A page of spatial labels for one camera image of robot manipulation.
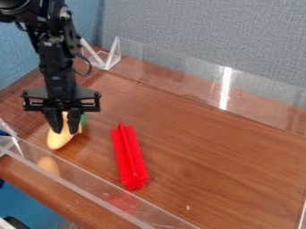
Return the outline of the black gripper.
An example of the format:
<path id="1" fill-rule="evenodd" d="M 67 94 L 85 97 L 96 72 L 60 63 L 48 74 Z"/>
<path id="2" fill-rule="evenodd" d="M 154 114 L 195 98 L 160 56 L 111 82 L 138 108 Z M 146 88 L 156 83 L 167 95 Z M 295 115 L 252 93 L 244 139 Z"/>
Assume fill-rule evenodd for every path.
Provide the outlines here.
<path id="1" fill-rule="evenodd" d="M 21 92 L 24 109 L 27 111 L 43 110 L 48 124 L 56 133 L 63 130 L 63 111 L 69 110 L 67 115 L 69 133 L 76 134 L 81 113 L 100 111 L 101 94 L 76 82 L 73 68 L 49 72 L 43 67 L 40 72 L 44 77 L 44 85 Z"/>

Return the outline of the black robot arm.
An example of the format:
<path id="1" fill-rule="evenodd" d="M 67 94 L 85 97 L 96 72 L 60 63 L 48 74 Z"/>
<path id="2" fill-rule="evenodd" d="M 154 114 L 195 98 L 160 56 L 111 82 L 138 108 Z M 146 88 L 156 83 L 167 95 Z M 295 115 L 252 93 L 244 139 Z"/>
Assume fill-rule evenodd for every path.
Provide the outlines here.
<path id="1" fill-rule="evenodd" d="M 64 0 L 0 0 L 0 22 L 15 23 L 28 33 L 40 58 L 45 85 L 21 93 L 24 109 L 41 112 L 55 132 L 77 133 L 81 115 L 100 110 L 101 94 L 76 82 L 81 36 Z"/>

